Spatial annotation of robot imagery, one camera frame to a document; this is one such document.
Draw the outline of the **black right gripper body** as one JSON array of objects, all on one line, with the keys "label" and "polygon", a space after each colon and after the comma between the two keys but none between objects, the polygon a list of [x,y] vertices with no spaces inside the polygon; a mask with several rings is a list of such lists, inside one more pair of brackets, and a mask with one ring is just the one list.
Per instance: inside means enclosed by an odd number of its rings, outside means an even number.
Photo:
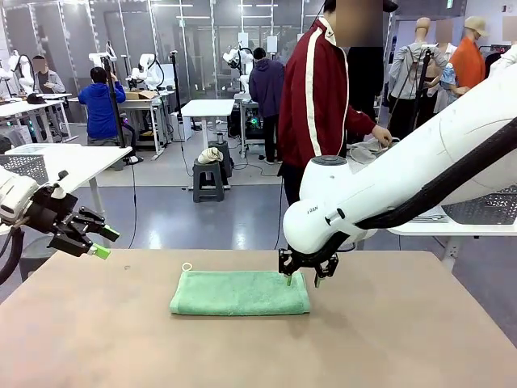
[{"label": "black right gripper body", "polygon": [[292,261],[299,267],[315,267],[330,259],[347,240],[347,234],[333,234],[322,248],[314,253],[302,253],[300,250],[290,248]]}]

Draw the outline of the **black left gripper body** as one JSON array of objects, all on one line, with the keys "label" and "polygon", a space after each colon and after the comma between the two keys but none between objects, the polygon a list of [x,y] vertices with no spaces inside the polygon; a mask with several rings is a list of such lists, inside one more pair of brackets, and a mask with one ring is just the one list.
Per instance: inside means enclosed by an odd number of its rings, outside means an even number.
[{"label": "black left gripper body", "polygon": [[74,210],[76,196],[65,193],[63,198],[53,198],[56,188],[39,188],[27,209],[27,226],[43,234],[53,233],[55,225],[64,221]]}]

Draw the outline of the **person's left hand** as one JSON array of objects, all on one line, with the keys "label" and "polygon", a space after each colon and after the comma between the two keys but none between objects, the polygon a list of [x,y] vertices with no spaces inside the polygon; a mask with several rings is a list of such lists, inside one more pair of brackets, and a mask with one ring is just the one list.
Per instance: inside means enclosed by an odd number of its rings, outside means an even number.
[{"label": "person's left hand", "polygon": [[375,139],[378,140],[382,147],[389,147],[393,142],[391,132],[388,129],[380,127],[379,125],[376,125],[372,129],[372,135]]}]

